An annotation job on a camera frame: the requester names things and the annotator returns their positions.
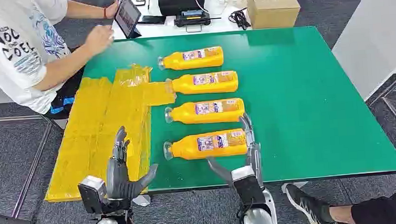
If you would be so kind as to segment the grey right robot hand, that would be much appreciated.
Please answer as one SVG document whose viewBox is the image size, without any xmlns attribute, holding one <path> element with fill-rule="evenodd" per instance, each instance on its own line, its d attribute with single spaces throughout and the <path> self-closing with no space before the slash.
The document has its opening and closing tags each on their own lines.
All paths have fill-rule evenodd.
<svg viewBox="0 0 396 224">
<path fill-rule="evenodd" d="M 247 155 L 245 166 L 250 166 L 253 169 L 260 188 L 264 189 L 260 158 L 260 143 L 255 141 L 253 123 L 247 113 L 243 113 L 243 115 L 239 117 L 239 122 L 243 124 L 242 129 L 244 130 L 247 139 Z M 231 175 L 231 171 L 221 166 L 212 156 L 207 157 L 206 160 L 212 171 L 214 171 L 219 177 L 226 181 L 229 186 L 234 186 L 234 180 Z"/>
</svg>

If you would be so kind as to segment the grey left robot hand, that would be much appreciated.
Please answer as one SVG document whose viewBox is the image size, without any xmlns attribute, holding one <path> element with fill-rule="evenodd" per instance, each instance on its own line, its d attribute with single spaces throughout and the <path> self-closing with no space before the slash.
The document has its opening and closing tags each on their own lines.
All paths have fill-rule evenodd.
<svg viewBox="0 0 396 224">
<path fill-rule="evenodd" d="M 136 198 L 155 178 L 158 164 L 149 167 L 148 172 L 136 181 L 129 180 L 127 167 L 127 146 L 129 140 L 124 126 L 121 126 L 114 138 L 112 156 L 108 160 L 106 187 L 108 199 Z"/>
</svg>

